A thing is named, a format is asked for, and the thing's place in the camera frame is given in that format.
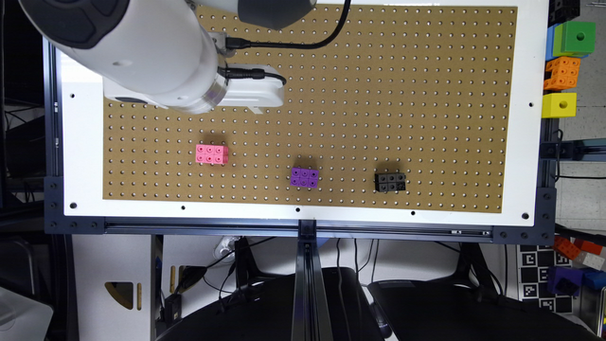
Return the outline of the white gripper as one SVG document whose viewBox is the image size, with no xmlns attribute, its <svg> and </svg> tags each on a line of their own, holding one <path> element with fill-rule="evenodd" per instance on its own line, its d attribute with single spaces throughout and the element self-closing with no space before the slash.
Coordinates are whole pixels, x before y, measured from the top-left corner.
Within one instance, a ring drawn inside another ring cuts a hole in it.
<svg viewBox="0 0 606 341">
<path fill-rule="evenodd" d="M 261 64 L 231 64 L 219 68 L 215 82 L 200 99 L 179 99 L 165 104 L 148 95 L 128 90 L 109 79 L 103 79 L 107 99 L 147 104 L 188 114 L 202 114 L 217 106 L 247 107 L 256 114 L 262 108 L 279 107 L 284 103 L 284 84 L 276 70 Z"/>
</svg>

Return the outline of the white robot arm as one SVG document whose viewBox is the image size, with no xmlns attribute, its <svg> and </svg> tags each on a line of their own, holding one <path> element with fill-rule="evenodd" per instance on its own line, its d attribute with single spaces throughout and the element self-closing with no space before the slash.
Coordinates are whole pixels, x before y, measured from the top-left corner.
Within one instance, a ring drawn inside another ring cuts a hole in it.
<svg viewBox="0 0 606 341">
<path fill-rule="evenodd" d="M 206 31 L 199 2 L 21 0 L 61 52 L 102 76 L 108 99 L 201 114 L 217 106 L 260 113 L 284 102 L 285 79 L 261 64 L 228 64 L 243 39 Z"/>
</svg>

